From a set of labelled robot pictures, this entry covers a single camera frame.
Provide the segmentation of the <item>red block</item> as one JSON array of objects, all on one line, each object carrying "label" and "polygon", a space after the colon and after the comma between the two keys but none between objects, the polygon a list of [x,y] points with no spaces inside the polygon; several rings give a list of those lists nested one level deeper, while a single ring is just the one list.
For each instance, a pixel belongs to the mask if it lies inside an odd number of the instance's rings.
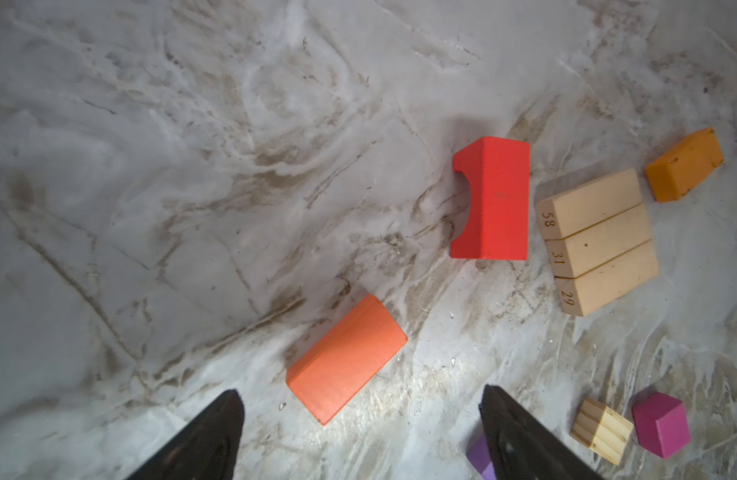
[{"label": "red block", "polygon": [[529,252],[531,146],[485,136],[454,155],[471,190],[469,219],[451,245],[458,259],[525,261]]}]

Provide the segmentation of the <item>natural wood block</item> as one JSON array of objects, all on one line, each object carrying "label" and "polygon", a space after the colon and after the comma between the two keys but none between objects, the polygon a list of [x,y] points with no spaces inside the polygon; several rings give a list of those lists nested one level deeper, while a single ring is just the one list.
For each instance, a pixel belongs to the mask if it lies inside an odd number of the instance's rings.
[{"label": "natural wood block", "polygon": [[653,240],[606,262],[576,279],[555,279],[562,310],[587,316],[628,294],[660,273]]},{"label": "natural wood block", "polygon": [[536,203],[544,240],[567,238],[608,220],[643,201],[633,168],[589,181]]},{"label": "natural wood block", "polygon": [[648,209],[640,204],[546,246],[554,276],[578,278],[651,239]]}]

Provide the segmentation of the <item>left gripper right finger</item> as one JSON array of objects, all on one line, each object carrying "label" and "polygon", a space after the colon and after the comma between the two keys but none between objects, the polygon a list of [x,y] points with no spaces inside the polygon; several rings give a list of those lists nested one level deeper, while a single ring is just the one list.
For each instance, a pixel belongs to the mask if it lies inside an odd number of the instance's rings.
[{"label": "left gripper right finger", "polygon": [[496,478],[601,480],[502,387],[485,387],[480,412]]}]

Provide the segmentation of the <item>orange-red block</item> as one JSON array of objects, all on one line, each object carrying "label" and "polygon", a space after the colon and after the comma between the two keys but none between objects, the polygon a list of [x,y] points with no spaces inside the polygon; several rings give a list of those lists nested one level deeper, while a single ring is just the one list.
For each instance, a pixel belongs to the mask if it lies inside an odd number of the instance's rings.
[{"label": "orange-red block", "polygon": [[286,372],[286,385],[326,426],[407,344],[383,302],[368,294]]}]

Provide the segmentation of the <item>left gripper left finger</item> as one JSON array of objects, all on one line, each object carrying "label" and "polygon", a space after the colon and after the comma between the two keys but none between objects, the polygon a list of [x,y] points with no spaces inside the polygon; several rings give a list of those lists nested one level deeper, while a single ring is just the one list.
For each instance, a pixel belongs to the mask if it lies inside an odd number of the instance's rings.
[{"label": "left gripper left finger", "polygon": [[231,480],[243,427],[242,397],[226,390],[130,478]]}]

